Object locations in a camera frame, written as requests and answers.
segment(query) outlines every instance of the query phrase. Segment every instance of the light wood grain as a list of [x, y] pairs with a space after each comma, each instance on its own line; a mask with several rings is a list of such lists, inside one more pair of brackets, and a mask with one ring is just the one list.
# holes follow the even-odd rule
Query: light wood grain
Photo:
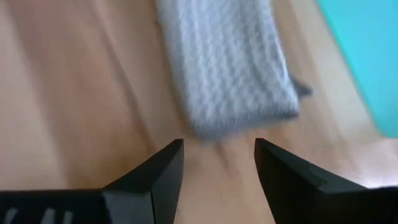
[[176, 223], [273, 223], [254, 164], [266, 138], [367, 187], [398, 185], [313, 1], [275, 0], [289, 70], [315, 93], [299, 119], [220, 142], [191, 137], [153, 1], [0, 1], [0, 189], [102, 187], [185, 138]]

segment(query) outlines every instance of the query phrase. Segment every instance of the gray towel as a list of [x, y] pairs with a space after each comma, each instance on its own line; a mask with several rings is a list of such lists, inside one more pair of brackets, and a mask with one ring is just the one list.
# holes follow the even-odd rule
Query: gray towel
[[196, 134], [219, 139], [299, 114], [268, 0], [157, 0], [174, 82]]

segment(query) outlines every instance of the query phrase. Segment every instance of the black object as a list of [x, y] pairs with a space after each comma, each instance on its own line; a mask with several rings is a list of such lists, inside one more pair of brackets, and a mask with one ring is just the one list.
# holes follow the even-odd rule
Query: black object
[[264, 139], [257, 172], [276, 224], [398, 223], [398, 188], [367, 189]]
[[4, 224], [172, 224], [182, 173], [179, 139], [103, 189], [0, 192], [0, 218]]

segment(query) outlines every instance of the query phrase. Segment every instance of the black plastic part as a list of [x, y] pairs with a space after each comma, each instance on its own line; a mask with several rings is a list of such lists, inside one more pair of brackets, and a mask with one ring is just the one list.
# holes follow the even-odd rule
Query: black plastic part
[[103, 189], [0, 192], [0, 223], [172, 224], [182, 174], [178, 139]]
[[254, 157], [276, 224], [398, 223], [397, 187], [367, 189], [264, 139]]

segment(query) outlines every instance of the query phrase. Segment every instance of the turquoise surface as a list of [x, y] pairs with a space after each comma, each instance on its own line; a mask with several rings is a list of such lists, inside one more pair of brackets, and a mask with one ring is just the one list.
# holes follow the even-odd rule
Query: turquoise surface
[[398, 0], [317, 1], [379, 132], [398, 138]]

